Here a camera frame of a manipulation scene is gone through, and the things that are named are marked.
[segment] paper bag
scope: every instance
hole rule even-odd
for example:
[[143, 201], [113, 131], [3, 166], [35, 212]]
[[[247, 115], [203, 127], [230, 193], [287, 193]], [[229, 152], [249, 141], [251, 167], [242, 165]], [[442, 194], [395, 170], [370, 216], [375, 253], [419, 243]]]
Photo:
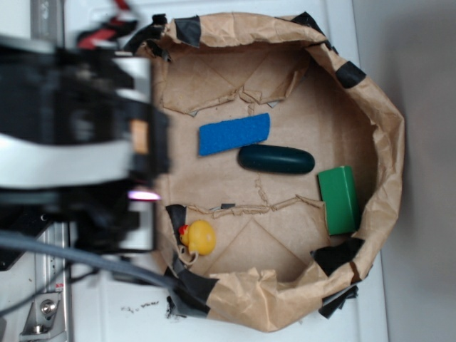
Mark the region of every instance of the paper bag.
[[[152, 61], [156, 106], [172, 119], [157, 233], [168, 274], [186, 288], [173, 299], [275, 331], [347, 296], [398, 218], [404, 121], [385, 94], [308, 14], [177, 19], [138, 55]], [[260, 113], [271, 118], [264, 143], [310, 152], [312, 172], [245, 170], [238, 150], [198, 156], [200, 126]], [[363, 215], [356, 233], [334, 240], [316, 175], [342, 165], [353, 168]], [[197, 219], [213, 225], [217, 245], [189, 268], [177, 230]]]

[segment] cable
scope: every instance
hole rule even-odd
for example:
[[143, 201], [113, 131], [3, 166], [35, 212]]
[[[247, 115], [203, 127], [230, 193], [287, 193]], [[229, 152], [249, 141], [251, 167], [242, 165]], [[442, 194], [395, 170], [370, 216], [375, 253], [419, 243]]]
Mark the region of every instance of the cable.
[[66, 270], [66, 267], [63, 267], [59, 272], [54, 274], [54, 276], [51, 278], [51, 280], [47, 283], [44, 284], [38, 291], [33, 292], [30, 296], [27, 296], [26, 298], [18, 301], [17, 303], [11, 305], [10, 307], [0, 310], [0, 317], [6, 316], [7, 314], [19, 309], [20, 307], [29, 304], [31, 301], [33, 301], [33, 298], [37, 296], [38, 294], [43, 293], [46, 288], [48, 287], [48, 284], [53, 283], [57, 278]]
[[106, 271], [132, 276], [149, 284], [165, 287], [166, 289], [173, 290], [178, 287], [177, 279], [160, 276], [148, 269], [129, 264], [125, 261], [111, 261], [96, 254], [79, 249], [64, 249], [50, 244], [44, 244], [36, 241], [34, 238], [25, 237], [19, 233], [0, 230], [0, 248], [48, 254], [62, 259], [67, 259], [68, 261], [86, 264], [95, 269], [104, 269]]

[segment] green block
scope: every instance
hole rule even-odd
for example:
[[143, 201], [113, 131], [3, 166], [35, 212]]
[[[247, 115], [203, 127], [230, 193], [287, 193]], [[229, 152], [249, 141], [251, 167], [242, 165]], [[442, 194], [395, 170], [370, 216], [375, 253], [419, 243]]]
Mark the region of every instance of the green block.
[[329, 234], [357, 231], [361, 216], [351, 167], [341, 166], [320, 172], [318, 181], [321, 198], [326, 203]]

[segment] blue foam block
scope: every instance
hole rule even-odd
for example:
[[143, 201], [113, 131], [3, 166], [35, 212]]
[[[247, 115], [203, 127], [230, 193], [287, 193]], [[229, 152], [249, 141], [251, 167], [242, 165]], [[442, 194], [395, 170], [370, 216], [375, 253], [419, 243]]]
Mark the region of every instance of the blue foam block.
[[199, 155], [211, 155], [264, 141], [268, 138], [270, 126], [268, 113], [201, 126]]

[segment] yellow rubber duck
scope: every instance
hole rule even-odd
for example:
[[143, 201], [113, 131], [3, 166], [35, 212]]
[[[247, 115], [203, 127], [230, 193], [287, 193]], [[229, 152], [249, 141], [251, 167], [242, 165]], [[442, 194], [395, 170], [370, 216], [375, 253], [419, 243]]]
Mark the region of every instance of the yellow rubber duck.
[[188, 247], [191, 254], [208, 255], [215, 248], [216, 238], [214, 229], [209, 222], [199, 219], [190, 226], [179, 228], [180, 241]]

